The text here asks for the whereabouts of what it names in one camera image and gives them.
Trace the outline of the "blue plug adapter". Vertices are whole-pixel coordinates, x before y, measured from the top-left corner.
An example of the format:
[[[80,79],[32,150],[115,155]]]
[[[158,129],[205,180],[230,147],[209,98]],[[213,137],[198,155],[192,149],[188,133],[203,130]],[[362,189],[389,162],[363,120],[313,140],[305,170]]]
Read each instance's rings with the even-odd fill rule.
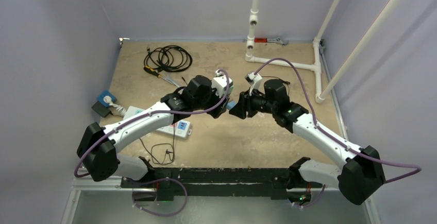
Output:
[[[229,101],[226,105],[227,110],[231,110],[236,106],[237,102],[235,101]]]

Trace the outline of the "black plug adapter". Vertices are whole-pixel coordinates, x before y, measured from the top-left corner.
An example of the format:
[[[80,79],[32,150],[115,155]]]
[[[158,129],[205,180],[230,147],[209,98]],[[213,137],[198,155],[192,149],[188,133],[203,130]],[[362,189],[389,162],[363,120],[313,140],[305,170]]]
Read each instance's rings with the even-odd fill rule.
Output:
[[[286,84],[286,85],[290,85],[291,83],[289,81],[285,81],[277,76],[262,76],[263,78],[273,78],[273,79],[278,79],[281,81],[282,84]]]

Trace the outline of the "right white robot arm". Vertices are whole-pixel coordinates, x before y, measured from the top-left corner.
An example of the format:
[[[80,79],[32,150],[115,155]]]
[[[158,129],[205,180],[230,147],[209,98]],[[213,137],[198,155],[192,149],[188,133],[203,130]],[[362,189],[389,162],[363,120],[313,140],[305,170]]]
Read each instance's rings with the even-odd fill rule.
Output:
[[[270,114],[276,124],[302,137],[322,151],[333,165],[301,158],[290,169],[289,179],[295,186],[317,182],[337,188],[351,203],[361,205],[385,184],[379,152],[372,146],[360,147],[313,119],[298,103],[290,101],[287,90],[278,79],[264,83],[265,92],[241,92],[238,102],[231,102],[229,114],[240,119],[257,113]]]

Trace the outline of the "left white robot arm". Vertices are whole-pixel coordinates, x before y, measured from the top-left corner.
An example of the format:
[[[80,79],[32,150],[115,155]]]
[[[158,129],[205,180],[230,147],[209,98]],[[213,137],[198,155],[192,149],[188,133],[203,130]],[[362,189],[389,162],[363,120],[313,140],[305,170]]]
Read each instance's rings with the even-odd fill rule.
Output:
[[[118,175],[133,179],[140,187],[150,186],[154,180],[150,163],[119,153],[150,132],[192,115],[207,113],[218,118],[226,111],[232,89],[232,79],[222,70],[212,79],[197,75],[138,114],[106,126],[90,124],[77,148],[79,163],[74,176],[90,176],[99,182]]]

